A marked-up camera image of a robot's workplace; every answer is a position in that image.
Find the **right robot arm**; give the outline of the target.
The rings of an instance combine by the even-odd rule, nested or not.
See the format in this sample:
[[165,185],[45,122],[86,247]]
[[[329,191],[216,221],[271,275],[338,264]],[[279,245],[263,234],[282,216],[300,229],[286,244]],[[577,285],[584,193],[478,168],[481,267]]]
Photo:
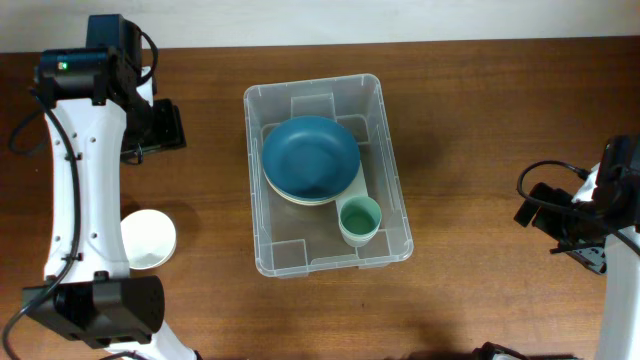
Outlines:
[[[523,189],[525,176],[544,166],[563,167],[582,181],[570,194],[544,182]],[[610,138],[602,158],[587,170],[558,160],[525,168],[516,191],[524,199],[514,216],[557,242],[552,254],[566,254],[607,277],[604,315],[596,357],[639,357],[639,137]]]

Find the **blue large bowl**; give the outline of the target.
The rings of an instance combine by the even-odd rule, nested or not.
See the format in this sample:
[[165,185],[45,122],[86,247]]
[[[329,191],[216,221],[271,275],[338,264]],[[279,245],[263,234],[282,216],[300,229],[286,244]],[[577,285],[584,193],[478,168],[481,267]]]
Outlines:
[[321,116],[299,116],[276,126],[266,137],[262,167],[287,194],[305,199],[344,191],[360,164],[360,150],[350,130]]

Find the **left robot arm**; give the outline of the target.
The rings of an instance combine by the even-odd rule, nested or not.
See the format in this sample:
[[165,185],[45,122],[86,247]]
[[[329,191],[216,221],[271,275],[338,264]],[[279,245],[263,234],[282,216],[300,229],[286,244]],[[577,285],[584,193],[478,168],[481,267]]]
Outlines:
[[119,14],[93,15],[81,48],[43,52],[32,96],[53,157],[53,225],[44,282],[21,314],[109,357],[194,359],[166,323],[159,278],[134,278],[120,227],[120,167],[179,149],[178,108],[142,63],[149,36]]

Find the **clear plastic storage bin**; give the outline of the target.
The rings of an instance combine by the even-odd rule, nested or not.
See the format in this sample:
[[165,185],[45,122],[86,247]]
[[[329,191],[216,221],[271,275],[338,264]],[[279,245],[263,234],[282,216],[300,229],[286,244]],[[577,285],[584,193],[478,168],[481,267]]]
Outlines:
[[253,85],[243,100],[262,275],[383,267],[412,255],[375,75]]

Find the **cream large bowl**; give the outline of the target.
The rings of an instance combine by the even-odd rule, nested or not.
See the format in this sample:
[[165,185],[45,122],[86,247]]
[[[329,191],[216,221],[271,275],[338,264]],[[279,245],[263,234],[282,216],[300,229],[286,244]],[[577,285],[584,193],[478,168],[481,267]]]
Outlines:
[[319,198],[319,199],[305,199],[305,198],[301,198],[301,197],[296,197],[290,194],[287,194],[286,192],[284,192],[283,190],[280,190],[277,186],[275,186],[271,180],[268,178],[268,176],[266,175],[266,173],[264,171],[262,171],[267,183],[269,184],[269,186],[282,198],[284,198],[285,200],[292,202],[294,204],[298,204],[298,205],[303,205],[303,206],[320,206],[320,205],[324,205],[327,203],[330,203],[332,201],[337,200],[340,196],[344,196],[347,194],[347,192],[355,185],[356,180],[358,179],[358,177],[361,175],[361,173],[363,172],[362,169],[362,163],[359,164],[359,168],[358,171],[356,173],[356,176],[353,178],[353,180],[351,181],[351,183],[347,186],[347,188],[330,197],[324,197],[324,198]]
[[276,194],[278,194],[279,196],[281,196],[285,200],[287,200],[289,202],[292,202],[294,204],[302,205],[302,206],[320,206],[320,205],[328,204],[328,203],[336,201],[338,198],[343,196],[344,193],[346,192],[345,191],[345,192],[343,192],[341,194],[338,194],[336,196],[329,197],[329,198],[326,198],[326,199],[319,199],[319,200],[306,199],[305,200],[305,199],[302,199],[302,198],[298,198],[298,197],[294,197],[292,195],[286,194],[285,192],[281,191],[277,187],[272,187],[272,189],[275,191]]

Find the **cream white cup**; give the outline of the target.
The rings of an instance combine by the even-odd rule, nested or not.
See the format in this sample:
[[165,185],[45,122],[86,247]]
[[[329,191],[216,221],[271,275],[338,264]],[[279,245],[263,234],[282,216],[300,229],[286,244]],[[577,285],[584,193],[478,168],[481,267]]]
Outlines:
[[346,228],[340,229],[343,240],[352,247],[361,247],[366,245],[377,233],[378,228],[364,234],[353,233]]

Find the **grey cup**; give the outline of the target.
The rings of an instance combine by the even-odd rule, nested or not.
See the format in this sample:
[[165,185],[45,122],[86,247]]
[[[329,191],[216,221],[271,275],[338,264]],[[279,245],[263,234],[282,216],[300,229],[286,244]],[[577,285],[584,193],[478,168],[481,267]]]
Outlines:
[[359,234],[352,234],[349,232],[343,232],[342,233],[342,237],[343,240],[349,245],[352,246],[354,248],[359,248],[362,246],[365,246],[369,243],[369,241],[376,235],[375,232],[372,233],[368,233],[368,234],[363,234],[363,235],[359,235]]

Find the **white small bowl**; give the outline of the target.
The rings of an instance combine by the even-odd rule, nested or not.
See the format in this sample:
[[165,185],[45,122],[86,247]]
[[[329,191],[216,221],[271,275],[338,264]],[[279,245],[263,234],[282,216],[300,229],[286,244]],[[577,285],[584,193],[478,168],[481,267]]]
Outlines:
[[166,263],[177,246],[174,222],[165,213],[143,209],[121,221],[124,249],[133,270],[148,270]]

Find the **mint green cup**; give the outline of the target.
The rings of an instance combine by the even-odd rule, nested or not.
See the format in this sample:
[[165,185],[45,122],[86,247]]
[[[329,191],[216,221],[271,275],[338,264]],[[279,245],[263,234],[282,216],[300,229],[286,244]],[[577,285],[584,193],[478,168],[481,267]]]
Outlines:
[[338,212],[339,228],[364,234],[380,227],[382,212],[379,204],[371,197],[352,197],[344,202]]

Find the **white label in bin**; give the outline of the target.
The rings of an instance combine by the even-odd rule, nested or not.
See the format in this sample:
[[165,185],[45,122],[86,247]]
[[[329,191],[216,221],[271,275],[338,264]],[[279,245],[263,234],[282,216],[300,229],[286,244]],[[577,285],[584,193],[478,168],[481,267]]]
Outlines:
[[359,165],[356,176],[354,177],[349,187],[344,191],[344,193],[342,194],[342,197],[345,199],[350,199],[352,197],[367,196],[367,195],[368,195],[368,191],[367,191],[367,185],[366,185],[366,180],[364,176],[363,166]]

